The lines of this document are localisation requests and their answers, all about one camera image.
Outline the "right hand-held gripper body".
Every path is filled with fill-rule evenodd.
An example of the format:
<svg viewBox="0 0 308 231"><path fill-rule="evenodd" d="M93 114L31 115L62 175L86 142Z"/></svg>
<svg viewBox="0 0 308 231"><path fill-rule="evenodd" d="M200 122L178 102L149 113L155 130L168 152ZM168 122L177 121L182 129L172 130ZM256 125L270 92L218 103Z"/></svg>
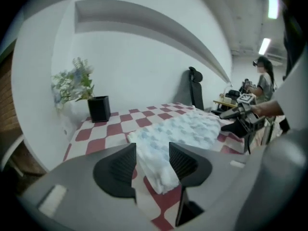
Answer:
<svg viewBox="0 0 308 231"><path fill-rule="evenodd" d="M240 125L239 138L244 138L244 151L250 150L251 139L253 139L255 133L262 129L265 125L265 117L258 116L252 111L251 102L255 100L252 94L241 94L237 99L237 108L239 115L237 117L237 122Z"/></svg>

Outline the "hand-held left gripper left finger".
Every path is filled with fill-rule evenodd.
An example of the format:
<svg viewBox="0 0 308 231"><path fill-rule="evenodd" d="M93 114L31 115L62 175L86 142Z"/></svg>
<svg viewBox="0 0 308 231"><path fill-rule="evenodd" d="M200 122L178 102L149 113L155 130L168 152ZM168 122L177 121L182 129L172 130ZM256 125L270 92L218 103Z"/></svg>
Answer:
<svg viewBox="0 0 308 231"><path fill-rule="evenodd" d="M105 149L103 158L94 166L94 181L112 197L135 198L131 183L136 163L135 143Z"/></svg>

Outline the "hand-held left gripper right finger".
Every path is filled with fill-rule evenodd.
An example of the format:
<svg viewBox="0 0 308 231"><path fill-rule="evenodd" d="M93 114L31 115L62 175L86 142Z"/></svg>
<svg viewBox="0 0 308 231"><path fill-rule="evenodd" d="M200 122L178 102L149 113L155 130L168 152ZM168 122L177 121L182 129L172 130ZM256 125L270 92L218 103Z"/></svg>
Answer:
<svg viewBox="0 0 308 231"><path fill-rule="evenodd" d="M211 162L183 145L169 143L169 162L182 186L200 186L211 174Z"/></svg>

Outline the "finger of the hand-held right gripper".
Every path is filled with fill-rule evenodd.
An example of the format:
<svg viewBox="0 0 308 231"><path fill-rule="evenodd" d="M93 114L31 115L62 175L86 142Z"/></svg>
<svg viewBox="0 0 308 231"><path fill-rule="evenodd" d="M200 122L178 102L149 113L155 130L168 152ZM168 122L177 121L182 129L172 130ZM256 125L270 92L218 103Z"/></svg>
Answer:
<svg viewBox="0 0 308 231"><path fill-rule="evenodd" d="M222 126L221 131L231 132L237 137L245 137L247 135L246 129L238 119L231 124Z"/></svg>
<svg viewBox="0 0 308 231"><path fill-rule="evenodd" d="M239 107L235 107L233 109L227 110L219 115L220 119L231 119L237 118L241 115L241 109Z"/></svg>

